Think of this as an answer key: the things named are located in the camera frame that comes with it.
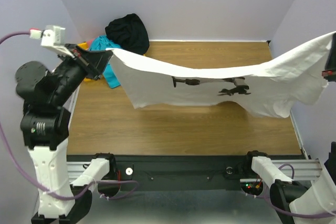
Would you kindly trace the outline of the white t shirt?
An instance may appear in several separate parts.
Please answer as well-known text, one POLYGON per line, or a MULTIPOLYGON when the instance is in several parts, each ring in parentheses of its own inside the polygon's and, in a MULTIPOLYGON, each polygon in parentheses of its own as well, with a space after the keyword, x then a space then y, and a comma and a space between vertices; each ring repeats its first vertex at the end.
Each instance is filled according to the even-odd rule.
POLYGON ((239 104, 255 116, 287 118, 297 102, 312 105, 328 81, 335 33, 312 39, 258 65, 193 69, 132 52, 111 49, 110 65, 134 108, 155 104, 239 104))

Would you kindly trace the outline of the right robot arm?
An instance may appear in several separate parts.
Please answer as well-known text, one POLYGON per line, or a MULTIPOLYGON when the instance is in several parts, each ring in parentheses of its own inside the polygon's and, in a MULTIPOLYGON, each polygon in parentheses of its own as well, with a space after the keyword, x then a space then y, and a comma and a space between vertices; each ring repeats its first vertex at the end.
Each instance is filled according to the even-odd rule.
POLYGON ((248 152, 241 166, 244 175, 259 176, 269 190, 262 197, 282 223, 335 223, 335 142, 310 188, 286 176, 265 153, 248 152))

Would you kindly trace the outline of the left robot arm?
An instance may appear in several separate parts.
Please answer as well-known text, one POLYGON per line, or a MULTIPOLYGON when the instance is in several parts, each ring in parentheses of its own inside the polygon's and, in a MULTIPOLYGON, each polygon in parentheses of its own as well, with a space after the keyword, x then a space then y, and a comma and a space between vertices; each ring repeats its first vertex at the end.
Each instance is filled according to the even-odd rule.
POLYGON ((65 103, 85 78, 101 77, 113 52, 87 51, 67 44, 68 55, 48 70, 41 62, 30 61, 15 74, 16 93, 24 101, 20 129, 34 163, 39 191, 39 208, 32 223, 78 223, 92 204, 98 181, 116 178, 114 155, 96 154, 74 181, 67 171, 67 145, 71 113, 65 103))

